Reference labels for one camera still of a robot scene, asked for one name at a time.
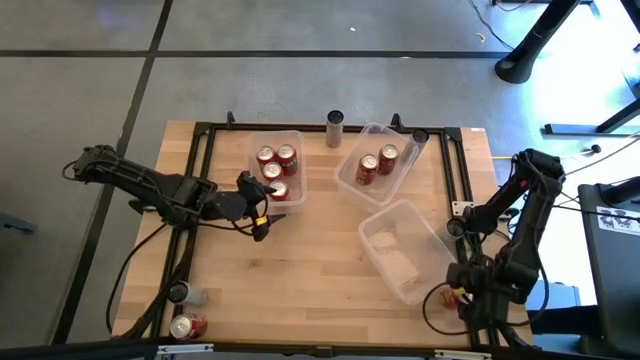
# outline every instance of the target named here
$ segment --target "metal stand leg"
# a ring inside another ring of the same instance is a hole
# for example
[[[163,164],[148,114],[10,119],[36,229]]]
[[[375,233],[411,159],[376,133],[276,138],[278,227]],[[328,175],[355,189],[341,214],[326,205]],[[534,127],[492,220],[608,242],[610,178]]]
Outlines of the metal stand leg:
[[[36,226],[22,219],[0,213],[0,227],[20,230],[25,234],[32,234],[36,231]]]
[[[625,126],[624,131],[615,134],[611,132],[638,115],[640,115],[640,99],[636,99],[600,125],[546,124],[544,132],[549,135],[629,136],[638,133],[640,126]]]
[[[529,80],[538,54],[580,1],[551,1],[518,47],[496,63],[496,74],[502,80],[512,84],[522,84]]]

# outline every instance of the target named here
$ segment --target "clear plastic container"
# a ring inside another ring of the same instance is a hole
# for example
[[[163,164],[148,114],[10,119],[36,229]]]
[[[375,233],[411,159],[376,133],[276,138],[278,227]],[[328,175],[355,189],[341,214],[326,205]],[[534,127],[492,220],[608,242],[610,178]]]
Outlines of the clear plastic container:
[[[407,200],[393,203],[360,223],[365,252],[391,291],[405,304],[424,300],[445,281],[455,262],[420,211]]]
[[[385,176],[376,174],[375,179],[369,185],[358,184],[356,172],[360,165],[360,159],[367,154],[378,157],[380,148],[387,144],[395,145],[400,152],[393,172]],[[409,155],[404,157],[407,161],[402,162],[400,159],[403,158],[402,154],[405,150],[409,151]],[[362,129],[349,156],[342,160],[335,171],[334,176],[338,183],[338,191],[348,200],[370,212],[380,211],[391,202],[417,156],[418,147],[415,143],[384,125],[369,123]]]
[[[298,158],[298,171],[290,177],[282,177],[282,180],[289,186],[288,201],[274,201],[269,198],[269,213],[281,214],[292,213],[302,209],[302,205],[307,200],[307,168],[304,158],[304,136],[300,131],[260,131],[251,133],[247,137],[247,169],[260,182],[269,185],[269,181],[264,178],[262,166],[256,159],[256,153],[264,145],[271,146],[274,151],[278,151],[280,146],[289,144],[296,149]]]

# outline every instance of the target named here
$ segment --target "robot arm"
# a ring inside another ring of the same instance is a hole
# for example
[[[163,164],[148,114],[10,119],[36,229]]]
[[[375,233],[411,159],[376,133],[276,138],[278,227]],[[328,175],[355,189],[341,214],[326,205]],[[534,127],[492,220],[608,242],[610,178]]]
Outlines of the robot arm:
[[[513,239],[493,260],[485,256],[451,264],[447,272],[450,286],[474,297],[461,317],[480,327],[506,324],[509,302],[524,304],[531,293],[540,271],[540,238],[565,180],[558,157],[533,149],[514,155],[512,165],[512,175],[498,192],[484,205],[465,208],[461,220],[467,233],[491,234],[498,217],[529,191]]]
[[[269,232],[269,225],[282,218],[263,219],[258,215],[256,206],[267,201],[266,195],[275,189],[261,184],[248,171],[238,177],[238,191],[218,191],[216,183],[165,175],[128,161],[108,145],[85,148],[70,165],[73,180],[114,185],[139,199],[139,203],[132,204],[135,210],[141,212],[142,208],[153,206],[164,222],[175,227],[188,228],[199,220],[235,222],[250,217],[254,224],[251,234],[254,240],[261,241]]]

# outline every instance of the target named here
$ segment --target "black cable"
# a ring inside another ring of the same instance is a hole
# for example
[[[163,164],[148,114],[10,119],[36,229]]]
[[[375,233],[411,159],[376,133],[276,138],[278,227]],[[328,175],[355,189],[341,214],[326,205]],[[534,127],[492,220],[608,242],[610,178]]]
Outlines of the black cable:
[[[495,31],[493,31],[493,28],[491,27],[491,25],[484,20],[484,18],[482,17],[482,14],[480,14],[480,10],[478,9],[478,6],[476,5],[476,3],[473,0],[469,0],[469,5],[471,5],[471,7],[476,11],[476,15],[478,16],[478,19],[480,19],[480,22],[487,28],[487,30],[489,30],[491,35],[493,35],[493,37],[496,38],[496,40],[498,40],[500,44],[502,44],[502,46],[504,46],[509,50],[513,50],[513,46],[507,44],[504,40],[502,40],[500,36],[498,36],[498,34],[496,34]]]
[[[116,283],[113,284],[113,289],[111,289],[111,295],[109,295],[109,301],[107,301],[107,311],[105,313],[105,322],[107,324],[107,330],[109,330],[109,333],[113,331],[111,327],[111,305],[113,304],[113,298],[116,296],[116,289],[118,288],[118,284],[120,283],[120,279],[122,278],[124,269],[127,267],[127,264],[129,263],[129,260],[131,260],[133,255],[135,255],[135,253],[138,252],[140,248],[142,248],[147,242],[149,242],[149,240],[151,240],[160,231],[162,231],[162,229],[164,229],[165,226],[167,226],[167,224],[160,225],[159,228],[155,229],[151,234],[149,234],[149,236],[144,238],[144,240],[140,241],[140,243],[138,243],[138,245],[136,245],[136,247],[134,247],[133,250],[131,250],[129,255],[127,255],[127,258],[124,260],[122,267],[120,267],[120,272],[118,273],[118,277],[116,278]]]
[[[602,215],[602,216],[608,216],[608,217],[615,217],[615,218],[620,218],[620,219],[628,219],[628,220],[634,220],[640,223],[640,218],[634,218],[633,216],[625,216],[625,215],[615,215],[615,214],[607,214],[607,213],[601,213],[598,211],[589,211],[589,210],[582,210],[582,209],[574,209],[574,208],[570,208],[570,207],[566,207],[566,206],[560,206],[560,205],[553,205],[553,207],[558,208],[558,209],[565,209],[565,210],[571,210],[571,211],[578,211],[581,212],[583,214],[589,214],[589,215]]]
[[[616,151],[612,152],[611,154],[609,154],[609,155],[607,155],[607,156],[603,157],[602,159],[598,159],[598,160],[596,160],[596,161],[594,161],[594,162],[592,162],[592,163],[590,163],[590,164],[587,164],[587,165],[585,165],[585,166],[583,166],[583,167],[579,167],[579,168],[577,168],[577,169],[575,169],[575,170],[569,171],[569,172],[567,173],[567,176],[569,176],[569,175],[571,175],[571,174],[575,174],[575,173],[577,173],[578,171],[582,171],[582,170],[584,170],[584,169],[590,168],[590,167],[592,167],[592,166],[593,166],[593,165],[595,165],[595,164],[598,164],[598,163],[601,163],[601,162],[603,162],[603,161],[607,160],[608,158],[612,157],[613,155],[615,155],[615,154],[619,153],[620,151],[622,151],[622,150],[624,150],[624,149],[628,148],[629,146],[631,146],[631,145],[635,144],[636,142],[638,142],[638,140],[640,140],[640,137],[636,138],[635,140],[633,140],[632,142],[628,143],[627,145],[625,145],[625,146],[621,147],[620,149],[618,149],[618,150],[616,150]]]
[[[424,301],[422,302],[422,318],[424,319],[424,322],[426,322],[427,325],[431,328],[431,330],[437,332],[438,334],[447,335],[447,336],[468,334],[468,333],[471,332],[471,330],[449,332],[449,331],[443,331],[443,330],[440,330],[440,329],[436,329],[435,326],[433,326],[433,324],[431,324],[431,322],[427,318],[427,301],[429,300],[431,295],[433,295],[433,293],[436,290],[438,290],[439,288],[441,288],[441,287],[443,287],[445,285],[448,285],[446,281],[445,282],[441,282],[440,284],[434,286],[431,290],[429,290],[429,292],[427,293],[427,296],[424,297]]]
[[[215,224],[208,224],[208,223],[198,223],[198,226],[212,227],[214,229],[220,229],[220,230],[234,230],[234,231],[236,230],[236,228],[220,226],[220,225],[215,225]],[[252,226],[253,226],[253,224],[240,226],[240,229],[248,229],[248,228],[250,228]]]

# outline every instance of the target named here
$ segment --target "wooden tabletop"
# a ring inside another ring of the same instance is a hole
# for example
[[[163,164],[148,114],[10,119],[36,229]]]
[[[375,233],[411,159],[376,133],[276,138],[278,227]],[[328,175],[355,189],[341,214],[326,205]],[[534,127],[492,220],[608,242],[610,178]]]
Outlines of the wooden tabletop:
[[[195,122],[167,125],[156,169],[183,173]],[[217,131],[209,180],[222,190],[234,190],[245,167],[245,139],[249,131]],[[484,129],[462,129],[467,165],[476,202],[496,191],[496,179]],[[343,134],[342,146],[325,145],[324,133],[304,133],[308,198],[304,210],[271,228],[261,243],[236,232],[201,227],[189,282],[206,289],[209,302],[186,311],[207,317],[207,342],[253,344],[322,344],[400,347],[469,346],[468,336],[443,336],[424,323],[420,306],[394,298],[364,253],[357,234],[370,213],[341,198],[334,169],[354,144],[357,134]],[[199,174],[199,151],[194,174]],[[456,191],[462,194],[455,151],[451,160]],[[427,143],[408,173],[394,201],[408,199],[433,228],[449,219],[446,183],[437,136]],[[142,219],[137,241],[160,225],[155,214]],[[165,230],[132,259],[114,324],[114,334],[129,329],[154,298],[160,284],[170,231]],[[484,252],[493,256],[504,244],[489,236]],[[162,334],[168,334],[169,304]],[[455,310],[434,297],[427,304],[434,325],[445,331],[464,330]],[[524,306],[512,305],[511,322],[527,318]],[[528,327],[518,328],[528,343]],[[486,334],[481,332],[486,343]]]

